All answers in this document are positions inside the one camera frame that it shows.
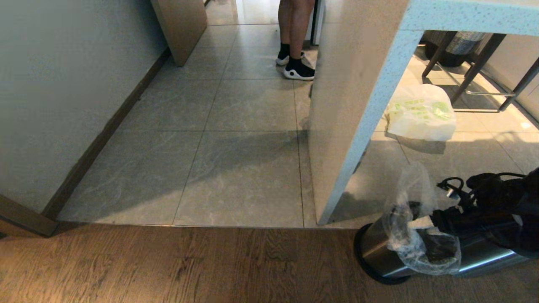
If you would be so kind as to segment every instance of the shoe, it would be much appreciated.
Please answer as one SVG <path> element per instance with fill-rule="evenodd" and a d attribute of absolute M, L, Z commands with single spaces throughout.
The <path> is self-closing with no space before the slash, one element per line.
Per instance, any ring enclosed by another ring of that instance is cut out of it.
<path fill-rule="evenodd" d="M 301 59 L 305 58 L 305 53 L 301 52 Z M 290 56 L 286 56 L 282 59 L 279 59 L 279 55 L 277 55 L 277 59 L 275 59 L 275 63 L 279 66 L 285 66 L 288 64 L 288 61 L 290 61 Z"/>
<path fill-rule="evenodd" d="M 313 81 L 315 72 L 314 69 L 303 63 L 300 64 L 301 66 L 299 66 L 299 68 L 291 67 L 290 64 L 288 64 L 283 71 L 285 77 L 294 80 Z"/>

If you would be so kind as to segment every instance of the white sneaker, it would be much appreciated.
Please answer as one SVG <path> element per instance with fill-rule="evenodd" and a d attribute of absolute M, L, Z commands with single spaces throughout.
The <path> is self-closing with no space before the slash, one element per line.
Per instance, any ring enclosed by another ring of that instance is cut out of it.
<path fill-rule="evenodd" d="M 283 71 L 283 74 L 288 79 L 294 79 L 294 80 L 303 80 L 303 81 L 313 81 L 314 80 L 314 72 L 315 70 L 303 65 L 300 67 L 299 73 L 296 69 L 291 68 L 290 70 L 285 67 L 285 70 Z"/>

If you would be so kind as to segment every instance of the wall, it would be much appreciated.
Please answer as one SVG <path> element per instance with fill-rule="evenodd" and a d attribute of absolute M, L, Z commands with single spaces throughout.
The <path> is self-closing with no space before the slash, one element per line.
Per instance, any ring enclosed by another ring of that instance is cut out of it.
<path fill-rule="evenodd" d="M 0 10 L 0 194 L 42 211 L 166 48 L 148 0 Z"/>
<path fill-rule="evenodd" d="M 539 37 L 507 35 L 484 69 L 497 81 L 514 88 L 537 57 L 539 57 Z M 517 101 L 539 120 L 539 76 L 528 84 Z"/>

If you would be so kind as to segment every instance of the wooden baseboard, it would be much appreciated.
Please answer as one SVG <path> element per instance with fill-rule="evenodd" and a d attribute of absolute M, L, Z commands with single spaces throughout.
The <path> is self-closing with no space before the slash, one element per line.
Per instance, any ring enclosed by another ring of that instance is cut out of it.
<path fill-rule="evenodd" d="M 53 220 L 0 195 L 0 233 L 9 236 L 49 237 L 58 226 Z"/>
<path fill-rule="evenodd" d="M 110 137 L 112 137 L 114 132 L 118 129 L 118 126 L 120 126 L 124 118 L 133 108 L 144 90 L 146 90 L 150 82 L 153 80 L 155 75 L 157 75 L 158 71 L 169 57 L 170 49 L 166 49 L 158 60 L 155 61 L 148 73 L 139 82 L 127 99 L 123 102 L 122 106 L 120 106 L 120 108 L 116 111 L 114 116 L 107 122 L 103 131 L 94 139 L 79 161 L 71 169 L 60 188 L 56 191 L 45 209 L 41 212 L 43 216 L 51 220 L 56 220 L 62 208 L 64 208 L 67 200 L 77 185 L 79 185 L 79 182 L 82 180 L 92 163 L 94 163 L 101 150 L 103 150 L 103 147 L 105 147 Z"/>

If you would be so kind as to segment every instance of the person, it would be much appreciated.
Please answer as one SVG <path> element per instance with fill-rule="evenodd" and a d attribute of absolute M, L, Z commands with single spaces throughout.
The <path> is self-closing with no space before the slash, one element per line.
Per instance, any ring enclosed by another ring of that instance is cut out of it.
<path fill-rule="evenodd" d="M 312 81 L 314 69 L 301 62 L 301 48 L 309 25 L 310 12 L 315 0 L 281 0 L 279 3 L 279 29 L 281 50 L 275 62 L 286 65 L 283 73 L 288 79 Z"/>

